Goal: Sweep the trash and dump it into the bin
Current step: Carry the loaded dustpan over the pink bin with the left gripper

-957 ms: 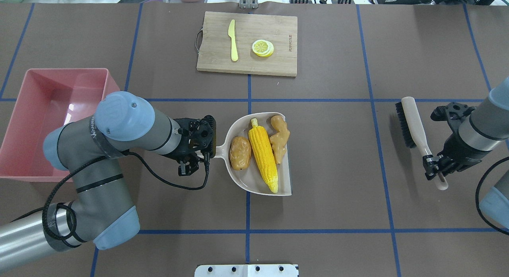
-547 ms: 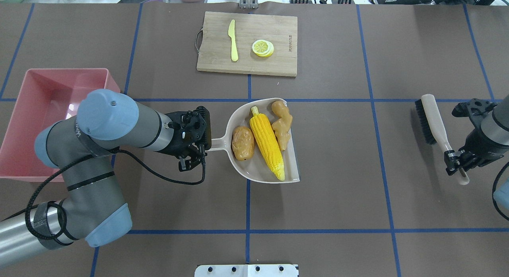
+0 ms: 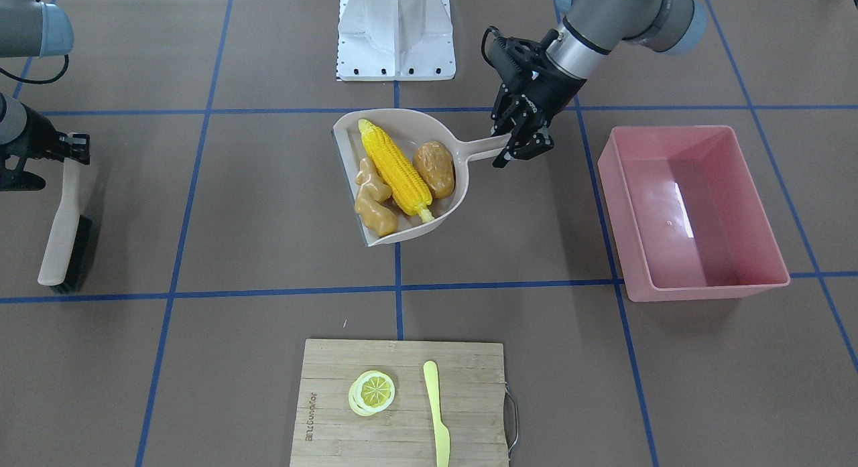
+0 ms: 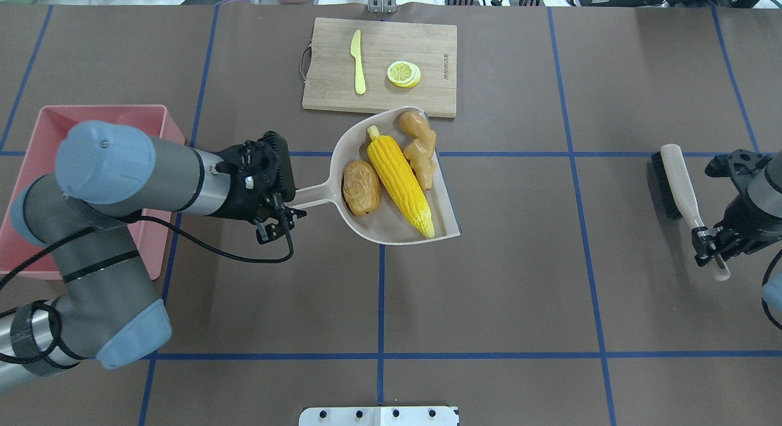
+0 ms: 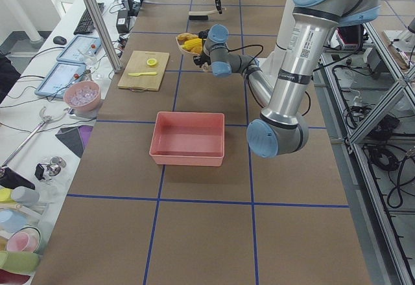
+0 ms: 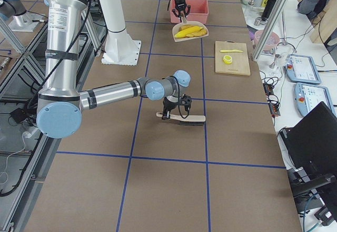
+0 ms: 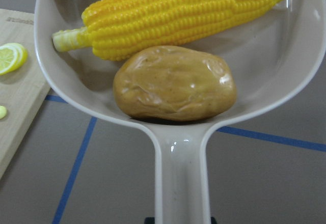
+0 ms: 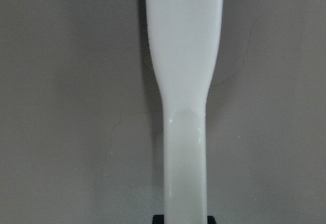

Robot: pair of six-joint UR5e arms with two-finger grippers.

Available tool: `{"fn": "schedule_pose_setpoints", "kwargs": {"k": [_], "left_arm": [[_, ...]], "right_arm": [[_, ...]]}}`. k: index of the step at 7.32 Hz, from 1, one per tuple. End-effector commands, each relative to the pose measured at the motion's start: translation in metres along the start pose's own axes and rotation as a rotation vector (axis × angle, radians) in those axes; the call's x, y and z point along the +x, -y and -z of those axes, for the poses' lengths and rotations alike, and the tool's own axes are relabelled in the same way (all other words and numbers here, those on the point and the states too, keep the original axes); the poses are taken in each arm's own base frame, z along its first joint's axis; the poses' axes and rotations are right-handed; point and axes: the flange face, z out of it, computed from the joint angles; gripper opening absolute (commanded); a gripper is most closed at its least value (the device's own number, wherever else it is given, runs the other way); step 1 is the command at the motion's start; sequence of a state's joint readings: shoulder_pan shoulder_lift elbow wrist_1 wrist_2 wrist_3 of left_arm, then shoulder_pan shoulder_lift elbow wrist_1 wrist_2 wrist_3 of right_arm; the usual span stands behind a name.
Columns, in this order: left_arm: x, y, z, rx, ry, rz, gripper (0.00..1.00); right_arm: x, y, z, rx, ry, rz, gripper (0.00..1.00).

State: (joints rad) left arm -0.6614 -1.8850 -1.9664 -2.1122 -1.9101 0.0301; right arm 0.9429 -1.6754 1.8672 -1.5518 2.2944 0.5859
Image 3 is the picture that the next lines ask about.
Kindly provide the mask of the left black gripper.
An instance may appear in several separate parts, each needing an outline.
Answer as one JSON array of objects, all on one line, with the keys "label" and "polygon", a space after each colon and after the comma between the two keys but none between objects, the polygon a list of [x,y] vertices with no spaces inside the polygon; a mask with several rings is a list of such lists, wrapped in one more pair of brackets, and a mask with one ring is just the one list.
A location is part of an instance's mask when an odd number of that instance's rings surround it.
[{"label": "left black gripper", "polygon": [[503,36],[500,31],[485,33],[485,63],[501,80],[491,111],[491,137],[509,133],[513,137],[493,160],[494,168],[554,149],[548,134],[534,131],[548,127],[587,82],[549,59],[548,48],[559,39],[558,31],[549,31],[539,42]]}]

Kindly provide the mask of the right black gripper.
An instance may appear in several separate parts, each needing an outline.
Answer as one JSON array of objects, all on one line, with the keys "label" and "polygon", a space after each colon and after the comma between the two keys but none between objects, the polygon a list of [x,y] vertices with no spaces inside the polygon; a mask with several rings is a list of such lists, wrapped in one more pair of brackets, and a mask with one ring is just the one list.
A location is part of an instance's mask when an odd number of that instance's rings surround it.
[{"label": "right black gripper", "polygon": [[31,108],[2,109],[1,190],[43,190],[46,181],[25,171],[29,159],[90,163],[90,135],[64,133]]}]

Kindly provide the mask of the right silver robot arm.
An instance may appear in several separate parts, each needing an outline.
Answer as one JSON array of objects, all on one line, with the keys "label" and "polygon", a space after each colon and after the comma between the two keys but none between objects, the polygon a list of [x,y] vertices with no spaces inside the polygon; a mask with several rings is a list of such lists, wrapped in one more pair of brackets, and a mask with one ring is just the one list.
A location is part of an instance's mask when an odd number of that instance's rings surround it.
[{"label": "right silver robot arm", "polygon": [[[3,70],[2,75],[24,84],[50,84],[68,69],[68,55],[74,32],[67,14],[42,0],[1,0],[2,58],[63,57],[58,75],[34,80]],[[8,94],[1,97],[1,189],[42,190],[46,181],[25,170],[30,159],[90,162],[90,137],[85,133],[64,133],[33,108]]]}]

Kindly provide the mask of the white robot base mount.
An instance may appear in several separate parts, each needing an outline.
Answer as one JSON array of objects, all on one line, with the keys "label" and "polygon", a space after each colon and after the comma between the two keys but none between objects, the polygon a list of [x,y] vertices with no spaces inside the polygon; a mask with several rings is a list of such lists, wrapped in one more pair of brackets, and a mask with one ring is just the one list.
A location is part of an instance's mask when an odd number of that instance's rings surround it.
[{"label": "white robot base mount", "polygon": [[451,80],[450,0],[339,0],[335,78]]}]

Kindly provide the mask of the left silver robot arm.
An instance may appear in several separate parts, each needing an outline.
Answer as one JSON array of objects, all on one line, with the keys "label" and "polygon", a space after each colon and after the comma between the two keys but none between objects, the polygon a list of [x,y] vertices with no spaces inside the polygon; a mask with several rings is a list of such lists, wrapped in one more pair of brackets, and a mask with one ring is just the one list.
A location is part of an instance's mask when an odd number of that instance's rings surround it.
[{"label": "left silver robot arm", "polygon": [[560,20],[540,40],[503,36],[493,25],[481,43],[484,61],[501,80],[491,135],[507,143],[493,160],[504,168],[554,147],[549,128],[616,46],[657,53],[689,52],[708,15],[697,0],[555,0]]}]

